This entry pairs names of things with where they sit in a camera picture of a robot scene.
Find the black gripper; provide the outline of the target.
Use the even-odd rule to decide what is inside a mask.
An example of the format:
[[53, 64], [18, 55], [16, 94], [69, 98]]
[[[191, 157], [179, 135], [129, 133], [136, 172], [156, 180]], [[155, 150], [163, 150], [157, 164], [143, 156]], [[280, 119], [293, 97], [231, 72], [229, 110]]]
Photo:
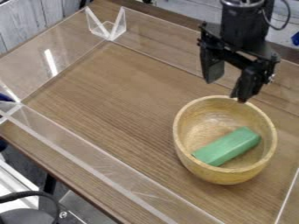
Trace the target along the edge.
[[[224, 62], [241, 71], [231, 98], [245, 103], [257, 95], [268, 82], [267, 70], [272, 71], [279, 55], [265, 42], [275, 0], [219, 0], [220, 24], [200, 25], [200, 67], [205, 82], [211, 84], [224, 74]], [[249, 66], [256, 58], [261, 66]]]

